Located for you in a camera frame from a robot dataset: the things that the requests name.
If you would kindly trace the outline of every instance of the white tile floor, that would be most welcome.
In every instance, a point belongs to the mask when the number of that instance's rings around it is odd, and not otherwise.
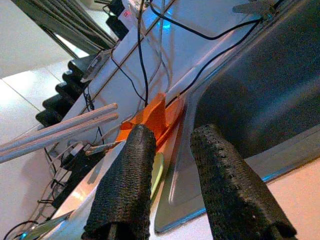
[[[0,79],[0,144],[41,125],[35,119],[42,102],[57,94],[68,61]],[[0,239],[29,219],[51,180],[43,150],[0,164]]]

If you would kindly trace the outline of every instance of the orange bracket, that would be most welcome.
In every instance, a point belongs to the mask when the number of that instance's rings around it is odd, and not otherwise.
[[[184,101],[178,98],[166,109],[166,94],[158,93],[146,108],[121,125],[116,141],[126,140],[135,125],[144,124],[153,131],[158,150],[179,122],[183,107]]]

